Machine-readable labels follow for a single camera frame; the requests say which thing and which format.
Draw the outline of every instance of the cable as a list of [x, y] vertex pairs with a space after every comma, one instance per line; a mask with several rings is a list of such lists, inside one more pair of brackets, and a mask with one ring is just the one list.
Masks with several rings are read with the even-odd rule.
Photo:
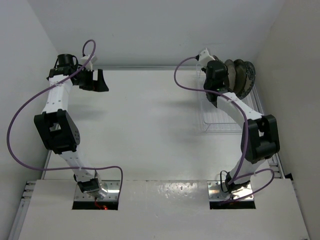
[[[41, 167], [35, 167], [35, 166], [29, 166], [25, 163], [23, 163], [22, 161], [20, 161], [17, 156], [14, 154], [12, 148], [11, 148], [11, 144], [10, 144], [10, 133], [13, 127], [13, 124], [17, 118], [17, 116], [19, 115], [19, 113], [22, 111], [22, 109], [24, 109], [30, 102], [32, 102], [34, 99], [36, 99], [37, 97], [39, 97], [40, 95], [44, 94], [45, 92], [55, 88], [57, 85], [64, 83], [65, 81], [73, 78], [75, 75], [77, 75], [82, 69], [85, 68], [85, 66], [90, 62], [91, 58], [93, 57], [95, 51], [96, 51], [96, 42], [93, 39], [90, 39], [88, 41], [86, 41], [83, 45], [82, 48], [82, 53], [84, 53], [84, 50], [86, 48], [86, 45], [88, 43], [92, 42], [93, 43], [93, 49], [91, 52], [91, 55], [89, 56], [89, 58], [87, 59], [87, 61], [85, 61], [85, 63], [78, 69], [76, 70], [74, 73], [72, 73], [71, 75], [67, 76], [66, 78], [64, 78], [63, 80], [59, 81], [57, 84], [52, 85], [50, 87], [47, 87], [46, 89], [38, 92], [36, 95], [34, 95], [33, 97], [31, 97], [28, 101], [26, 101], [19, 109], [18, 111], [16, 111], [16, 113], [14, 114], [8, 130], [6, 132], [6, 145], [7, 148], [9, 150], [10, 155], [13, 157], [13, 159], [20, 165], [24, 166], [27, 169], [31, 169], [31, 170], [35, 170], [35, 171], [57, 171], [57, 170], [72, 170], [72, 169], [79, 169], [80, 167], [78, 166], [69, 166], [69, 167], [55, 167], [55, 168], [41, 168]], [[119, 188], [119, 195], [118, 195], [118, 201], [120, 199], [120, 193], [121, 193], [121, 189], [122, 189], [122, 184], [123, 184], [123, 179], [124, 179], [124, 172], [122, 170], [122, 168], [120, 166], [105, 166], [105, 167], [98, 167], [98, 168], [94, 168], [94, 167], [82, 167], [82, 169], [85, 170], [107, 170], [107, 169], [119, 169], [121, 172], [121, 183], [120, 183], [120, 188]]]
[[215, 95], [218, 95], [218, 96], [221, 96], [229, 101], [231, 101], [231, 103], [236, 106], [236, 108], [239, 109], [239, 111], [242, 113], [243, 115], [243, 118], [244, 118], [244, 146], [243, 146], [243, 151], [242, 151], [242, 155], [241, 155], [241, 158], [240, 158], [240, 162], [239, 162], [239, 165], [238, 165], [238, 168], [236, 169], [233, 177], [231, 178], [231, 180], [228, 182], [228, 184], [232, 184], [239, 172], [240, 172], [240, 169], [242, 167], [242, 164], [244, 163], [244, 160], [245, 160], [245, 157], [246, 157], [246, 153], [247, 153], [247, 148], [248, 148], [248, 141], [249, 141], [249, 129], [248, 129], [248, 119], [247, 119], [247, 116], [246, 116], [246, 113], [242, 110], [242, 108], [234, 101], [232, 101], [231, 98], [227, 97], [226, 95], [223, 95], [222, 93], [220, 92], [217, 92], [217, 91], [212, 91], [212, 90], [206, 90], [206, 89], [197, 89], [197, 88], [191, 88], [191, 87], [186, 87], [186, 86], [182, 86], [178, 83], [177, 81], [177, 78], [176, 78], [176, 75], [177, 75], [177, 71], [179, 69], [179, 67], [186, 61], [188, 60], [191, 60], [191, 59], [196, 59], [195, 56], [192, 56], [192, 57], [188, 57], [186, 58], [185, 60], [182, 60], [175, 68], [174, 70], [174, 74], [173, 74], [173, 79], [174, 79], [174, 82], [175, 84], [177, 84], [180, 88], [182, 89], [186, 89], [186, 90], [190, 90], [190, 91], [196, 91], [196, 92], [205, 92], [205, 93], [210, 93], [210, 94], [215, 94]]
[[269, 186], [271, 184], [271, 182], [274, 180], [275, 178], [275, 172], [271, 169], [271, 168], [264, 168], [262, 170], [259, 170], [257, 172], [253, 172], [253, 173], [247, 173], [247, 174], [244, 174], [244, 175], [241, 175], [241, 176], [238, 176], [239, 172], [240, 172], [240, 169], [242, 167], [242, 164], [245, 160], [245, 157], [246, 157], [246, 152], [247, 152], [247, 147], [248, 147], [248, 136], [249, 136], [249, 129], [248, 129], [248, 119], [247, 119], [247, 116], [246, 116], [246, 113], [242, 110], [242, 108], [234, 101], [232, 101], [229, 97], [221, 94], [220, 92], [217, 92], [217, 91], [211, 91], [211, 90], [206, 90], [206, 89], [197, 89], [197, 88], [191, 88], [191, 87], [186, 87], [186, 86], [182, 86], [181, 84], [178, 83], [177, 81], [177, 71], [179, 69], [179, 67], [186, 61], [188, 60], [191, 60], [191, 59], [196, 59], [195, 56], [192, 56], [192, 57], [188, 57], [184, 60], [182, 60], [175, 68], [174, 70], [174, 74], [173, 74], [173, 79], [174, 79], [174, 82], [175, 84], [177, 84], [180, 88], [182, 89], [186, 89], [186, 90], [190, 90], [190, 91], [196, 91], [196, 92], [205, 92], [205, 93], [211, 93], [211, 94], [216, 94], [218, 96], [221, 96], [227, 100], [230, 100], [231, 103], [233, 105], [235, 105], [239, 110], [240, 112], [242, 113], [243, 115], [243, 118], [244, 118], [244, 146], [243, 146], [243, 152], [242, 152], [242, 155], [241, 155], [241, 158], [240, 158], [240, 162], [239, 162], [239, 165], [238, 165], [238, 168], [236, 169], [233, 177], [231, 178], [231, 180], [228, 182], [228, 184], [232, 184], [234, 181], [238, 180], [238, 179], [241, 179], [241, 178], [244, 178], [244, 177], [248, 177], [248, 176], [252, 176], [254, 174], [258, 174], [258, 173], [261, 173], [261, 172], [265, 172], [265, 171], [270, 171], [272, 173], [272, 177], [271, 177], [271, 180], [265, 184], [264, 186], [262, 186], [261, 188], [259, 188], [258, 190], [256, 191], [253, 191], [251, 194], [248, 194], [246, 196], [242, 196], [242, 197], [239, 197], [235, 200], [226, 200], [226, 201], [223, 201], [221, 202], [221, 204], [227, 204], [227, 203], [231, 203], [231, 202], [236, 202], [236, 201], [239, 201], [241, 199], [245, 199], [253, 194], [256, 194], [257, 192], [260, 192], [261, 190], [263, 190], [264, 188], [266, 188], [267, 186]]
[[253, 191], [251, 194], [248, 194], [248, 195], [245, 195], [245, 196], [242, 196], [242, 197], [239, 197], [237, 199], [229, 199], [229, 200], [226, 200], [226, 201], [222, 201], [220, 204], [223, 205], [223, 204], [229, 204], [229, 203], [234, 203], [234, 202], [237, 202], [241, 199], [246, 199], [247, 197], [250, 197], [251, 195], [254, 195], [258, 192], [260, 192], [261, 190], [265, 189], [266, 187], [268, 187], [272, 181], [275, 179], [275, 171], [273, 171], [271, 168], [264, 168], [264, 169], [261, 169], [259, 171], [256, 171], [255, 173], [252, 172], [252, 173], [247, 173], [247, 174], [244, 174], [244, 175], [241, 175], [241, 176], [238, 176], [235, 180], [238, 180], [238, 179], [241, 179], [241, 178], [244, 178], [244, 177], [248, 177], [248, 176], [252, 176], [254, 174], [259, 174], [259, 173], [262, 173], [262, 172], [265, 172], [265, 171], [270, 171], [272, 173], [272, 177], [270, 179], [270, 181], [268, 181], [264, 186], [260, 187], [259, 189]]
[[224, 188], [223, 188], [223, 185], [222, 185], [222, 173], [226, 173], [226, 174], [228, 174], [228, 172], [227, 172], [227, 171], [225, 171], [225, 170], [222, 170], [222, 171], [220, 172], [220, 188], [221, 188], [221, 192], [223, 192], [223, 193], [227, 193], [227, 192], [228, 192], [228, 190], [224, 191]]
[[102, 206], [100, 206], [98, 203], [97, 203], [97, 198], [95, 197], [94, 198], [94, 205], [98, 208], [98, 209], [102, 209]]

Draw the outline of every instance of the rectangular opening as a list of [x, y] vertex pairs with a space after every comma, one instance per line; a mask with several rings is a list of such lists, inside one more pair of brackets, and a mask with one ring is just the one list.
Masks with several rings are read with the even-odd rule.
[[256, 209], [254, 201], [235, 201], [222, 204], [219, 201], [211, 201], [210, 209]]
[[[241, 188], [232, 191], [231, 193], [222, 191], [222, 189], [227, 189], [225, 181], [207, 181], [207, 185], [210, 209], [256, 209], [254, 196], [251, 195], [253, 191], [250, 183], [248, 183], [247, 186], [242, 186]], [[238, 198], [243, 199], [224, 203], [225, 201], [237, 200]]]
[[118, 210], [118, 201], [74, 201], [72, 210]]

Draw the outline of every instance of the white panel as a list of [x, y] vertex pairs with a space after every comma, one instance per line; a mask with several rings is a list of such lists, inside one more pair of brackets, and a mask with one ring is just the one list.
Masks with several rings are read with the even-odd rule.
[[[197, 92], [176, 86], [173, 73], [109, 70], [109, 92], [72, 89], [68, 111], [84, 160], [94, 167], [119, 165], [127, 180], [215, 180], [221, 170], [230, 171], [241, 156], [241, 134], [201, 134]], [[197, 86], [195, 70], [181, 70], [177, 79]], [[48, 167], [67, 164], [52, 154]], [[105, 180], [120, 176], [117, 169], [99, 174]], [[73, 173], [48, 171], [45, 179], [73, 179]]]
[[79, 167], [78, 169], [72, 170], [77, 182], [90, 181], [95, 177], [94, 170], [81, 169], [82, 167], [91, 168], [92, 166], [83, 158], [80, 146], [77, 147], [76, 151], [64, 151], [62, 154], [59, 154], [59, 156], [63, 158], [70, 167]]
[[118, 211], [72, 210], [75, 187], [38, 180], [19, 240], [308, 239], [289, 179], [257, 194], [256, 209], [241, 210], [210, 210], [206, 181], [125, 181]]
[[227, 92], [223, 95], [227, 96], [230, 100], [222, 96], [218, 96], [217, 108], [227, 113], [240, 127], [243, 127], [245, 118], [241, 111], [232, 102], [235, 102], [245, 112], [247, 119], [257, 120], [262, 117], [261, 113], [253, 110], [250, 106], [245, 104], [234, 92]]
[[[26, 0], [4, 0], [0, 7], [0, 239], [7, 239], [27, 180], [41, 172], [19, 166], [7, 150], [6, 134], [18, 108], [48, 87], [46, 77], [57, 51]], [[25, 163], [41, 167], [47, 151], [34, 126], [34, 115], [46, 104], [44, 95], [27, 106], [12, 129], [13, 151]]]
[[284, 0], [28, 0], [59, 53], [80, 56], [90, 38], [97, 65], [176, 65], [204, 47], [252, 60]]
[[256, 84], [277, 118], [281, 162], [292, 173], [311, 239], [320, 239], [320, 2], [288, 0], [255, 62]]
[[[65, 78], [66, 76], [63, 76], [62, 74], [51, 77], [49, 79], [50, 87]], [[57, 112], [59, 109], [68, 110], [69, 93], [72, 87], [73, 83], [70, 79], [68, 79], [64, 83], [59, 84], [55, 88], [52, 88], [48, 93], [48, 99], [42, 112], [50, 114]]]

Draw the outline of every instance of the metal frame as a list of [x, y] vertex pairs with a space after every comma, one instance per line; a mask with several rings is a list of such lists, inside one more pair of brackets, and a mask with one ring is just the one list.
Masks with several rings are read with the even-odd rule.
[[14, 222], [11, 227], [8, 240], [18, 240], [22, 226], [27, 215], [28, 207], [34, 191], [36, 181], [27, 181], [24, 187], [24, 191], [21, 197], [19, 208], [16, 212]]
[[[200, 89], [206, 80], [206, 75], [202, 74], [201, 65], [196, 66], [196, 78], [197, 87]], [[256, 104], [255, 96], [251, 91], [247, 97], [242, 99], [242, 101], [255, 111], [258, 111], [258, 106]], [[198, 92], [199, 101], [199, 118], [202, 134], [241, 134], [242, 128], [234, 119], [232, 119], [228, 113], [222, 111], [219, 107], [213, 107], [213, 105], [207, 100], [203, 92]]]
[[[55, 123], [53, 125], [53, 128], [57, 130], [59, 128], [59, 124]], [[48, 165], [49, 165], [49, 160], [50, 160], [50, 157], [51, 157], [51, 153], [52, 153], [52, 150], [49, 150], [48, 154], [46, 156], [46, 159], [45, 159], [44, 166], [43, 166], [44, 169], [46, 169], [48, 167]], [[41, 179], [42, 180], [45, 179], [45, 176], [46, 176], [46, 171], [43, 171], [42, 175], [41, 175]]]

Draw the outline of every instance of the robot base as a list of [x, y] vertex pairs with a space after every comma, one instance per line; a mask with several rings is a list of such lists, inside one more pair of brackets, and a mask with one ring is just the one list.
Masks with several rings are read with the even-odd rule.
[[[243, 196], [252, 194], [252, 187], [249, 183], [246, 187], [241, 187], [231, 193], [221, 191], [220, 181], [207, 181], [210, 209], [255, 209], [254, 196], [228, 202], [228, 200], [236, 200]], [[226, 190], [225, 181], [222, 181], [222, 189]]]
[[[106, 186], [107, 195], [104, 198], [98, 198], [96, 203], [106, 208], [106, 210], [118, 210], [118, 196], [120, 189], [120, 181], [117, 180], [106, 180], [102, 181], [103, 185]], [[98, 210], [99, 208], [95, 205], [95, 198], [87, 193], [80, 191], [78, 185], [76, 185], [74, 199], [73, 199], [73, 210]]]

